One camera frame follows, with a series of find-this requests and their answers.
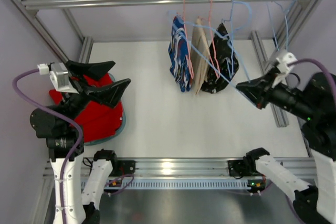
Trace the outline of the red trousers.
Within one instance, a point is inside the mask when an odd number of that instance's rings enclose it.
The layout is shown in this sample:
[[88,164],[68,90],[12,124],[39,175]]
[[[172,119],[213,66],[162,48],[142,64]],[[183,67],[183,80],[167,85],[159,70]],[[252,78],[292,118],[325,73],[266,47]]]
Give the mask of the red trousers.
[[[99,81],[94,81],[87,76],[85,76],[85,79],[89,85],[95,87],[115,83],[115,78],[109,73],[105,74]],[[49,90],[49,95],[55,105],[61,105],[67,94],[51,89]],[[121,100],[118,101],[114,108],[90,101],[76,117],[66,115],[65,112],[60,113],[81,126],[83,141],[86,145],[96,145],[112,139],[122,131],[125,123]]]

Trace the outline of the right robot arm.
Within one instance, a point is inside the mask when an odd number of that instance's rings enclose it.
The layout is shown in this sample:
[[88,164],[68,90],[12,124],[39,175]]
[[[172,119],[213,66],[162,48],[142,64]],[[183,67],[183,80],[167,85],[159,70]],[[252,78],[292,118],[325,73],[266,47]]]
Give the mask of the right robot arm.
[[316,164],[318,184],[308,184],[260,147],[243,157],[250,173],[268,177],[291,201],[304,223],[335,223],[335,75],[315,73],[303,90],[280,83],[274,74],[237,84],[258,109],[274,104],[304,120],[301,132]]

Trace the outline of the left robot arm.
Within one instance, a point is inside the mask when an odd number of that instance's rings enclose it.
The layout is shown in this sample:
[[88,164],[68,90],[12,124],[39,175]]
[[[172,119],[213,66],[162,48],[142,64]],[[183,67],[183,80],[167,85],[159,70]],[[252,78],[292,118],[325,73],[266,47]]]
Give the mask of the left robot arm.
[[54,88],[63,93],[58,105],[37,105],[31,113],[30,124],[38,138],[44,138],[55,182],[54,223],[99,223],[100,199],[108,176],[116,163],[114,151],[98,151],[84,189],[81,165],[84,153],[83,129],[76,117],[90,102],[115,108],[130,84],[129,78],[101,87],[89,84],[99,81],[115,65],[114,61],[99,63],[39,64],[37,72],[49,75]]

